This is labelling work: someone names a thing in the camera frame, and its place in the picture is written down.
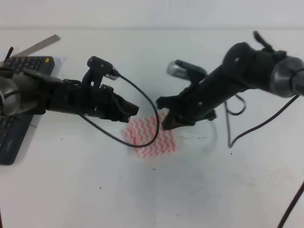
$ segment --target black keyboard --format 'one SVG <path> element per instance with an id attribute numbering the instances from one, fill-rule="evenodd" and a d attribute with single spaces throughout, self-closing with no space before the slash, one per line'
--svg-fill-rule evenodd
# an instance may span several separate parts
<path id="1" fill-rule="evenodd" d="M 11 57 L 3 64 L 3 67 L 12 69 L 16 74 L 24 69 L 32 69 L 51 75 L 54 66 L 54 59 L 49 56 Z M 33 115 L 30 114 L 0 117 L 0 164 L 14 163 L 32 118 Z"/>

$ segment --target black wire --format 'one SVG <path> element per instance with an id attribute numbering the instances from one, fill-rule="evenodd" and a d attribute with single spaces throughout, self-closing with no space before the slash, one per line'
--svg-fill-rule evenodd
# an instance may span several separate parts
<path id="1" fill-rule="evenodd" d="M 244 100 L 244 98 L 242 98 L 242 97 L 239 96 L 239 95 L 236 95 L 236 98 L 239 99 L 239 100 L 240 100 L 241 102 L 243 102 L 243 104 L 244 104 L 244 107 L 243 107 L 243 109 L 242 109 L 240 112 L 234 113 L 234 112 L 232 112 L 232 111 L 230 111 L 230 110 L 228 109 L 228 106 L 226 106 L 227 112 L 228 112 L 229 114 L 231 114 L 231 115 L 234 115 L 234 116 L 241 115 L 241 114 L 246 110 L 246 108 L 247 108 L 247 106 L 246 106 L 246 101 Z"/>
<path id="2" fill-rule="evenodd" d="M 227 101 L 224 102 L 224 106 L 225 106 L 225 113 L 226 113 L 226 123 L 227 123 L 227 132 L 228 132 L 228 147 L 232 148 L 232 146 L 234 145 L 234 143 L 242 138 L 243 136 L 265 126 L 267 123 L 271 122 L 272 120 L 274 120 L 275 118 L 277 118 L 289 105 L 291 105 L 297 98 L 299 97 L 299 95 L 295 95 L 289 102 L 287 102 L 287 104 L 285 104 L 283 106 L 283 108 L 281 108 L 276 114 L 274 114 L 273 116 L 271 116 L 268 120 L 262 122 L 261 124 L 259 124 L 256 127 L 253 127 L 247 131 L 245 131 L 244 133 L 238 135 L 232 142 L 231 142 L 231 130 L 230 130 L 230 122 L 229 122 L 229 115 L 228 115 L 228 107 L 227 107 Z"/>
<path id="3" fill-rule="evenodd" d="M 12 95 L 19 94 L 19 93 L 21 93 L 21 92 L 22 92 L 21 90 L 14 90 L 14 91 L 11 91 L 11 92 L 9 92 L 9 93 L 7 93 L 7 94 L 4 95 L 4 99 L 6 99 L 6 98 L 8 98 L 8 97 L 10 97 L 10 96 L 12 96 Z"/>
<path id="4" fill-rule="evenodd" d="M 291 203 L 289 204 L 287 210 L 285 211 L 279 225 L 277 226 L 278 228 L 282 228 L 283 225 L 285 224 L 286 220 L 288 219 L 288 216 L 290 215 L 291 211 L 293 210 L 293 208 L 295 207 L 297 201 L 300 199 L 302 193 L 304 192 L 304 182 L 302 183 L 300 189 L 298 190 L 298 192 L 296 193 L 296 195 L 294 196 L 293 200 L 291 201 Z"/>

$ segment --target red wavy pattern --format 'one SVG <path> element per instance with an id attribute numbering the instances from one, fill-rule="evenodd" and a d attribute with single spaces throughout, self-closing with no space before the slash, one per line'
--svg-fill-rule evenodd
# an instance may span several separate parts
<path id="1" fill-rule="evenodd" d="M 160 121 L 165 118 L 166 113 L 159 113 Z M 131 120 L 126 129 L 122 130 L 123 137 L 133 144 L 148 143 L 154 136 L 156 131 L 156 118 L 155 116 L 133 119 Z M 164 131 L 160 129 L 157 139 L 148 147 L 133 148 L 133 151 L 140 158 L 157 157 L 166 153 L 176 151 L 176 144 L 172 131 Z"/>

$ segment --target metal ruler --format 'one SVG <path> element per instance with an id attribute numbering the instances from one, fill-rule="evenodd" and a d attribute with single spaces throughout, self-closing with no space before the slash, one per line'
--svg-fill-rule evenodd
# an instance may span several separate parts
<path id="1" fill-rule="evenodd" d="M 57 35 L 52 35 L 51 37 L 31 46 L 28 49 L 25 49 L 24 51 L 19 52 L 18 54 L 11 56 L 11 57 L 23 57 L 23 56 L 29 56 L 30 54 L 35 53 L 36 51 L 39 51 L 55 42 L 60 40 L 60 37 Z"/>

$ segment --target robotic arm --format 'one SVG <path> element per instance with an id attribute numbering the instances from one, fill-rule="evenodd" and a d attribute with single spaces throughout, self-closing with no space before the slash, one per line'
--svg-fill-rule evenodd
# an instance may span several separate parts
<path id="1" fill-rule="evenodd" d="M 82 82 L 61 80 L 33 70 L 16 75 L 0 68 L 1 114 L 44 114 L 46 110 L 74 113 L 72 109 L 76 109 L 83 115 L 128 122 L 139 108 L 115 94 L 112 87 L 101 85 L 104 76 L 116 80 L 121 76 L 119 72 L 97 57 L 91 57 L 87 65 L 89 70 Z"/>
<path id="2" fill-rule="evenodd" d="M 256 31 L 254 36 L 264 46 L 262 50 L 238 43 L 209 75 L 180 60 L 169 64 L 168 74 L 190 80 L 191 85 L 177 96 L 156 101 L 159 109 L 170 110 L 162 123 L 164 130 L 193 126 L 205 119 L 212 121 L 216 107 L 248 89 L 261 89 L 281 97 L 304 95 L 303 61 L 285 51 L 274 51 Z"/>

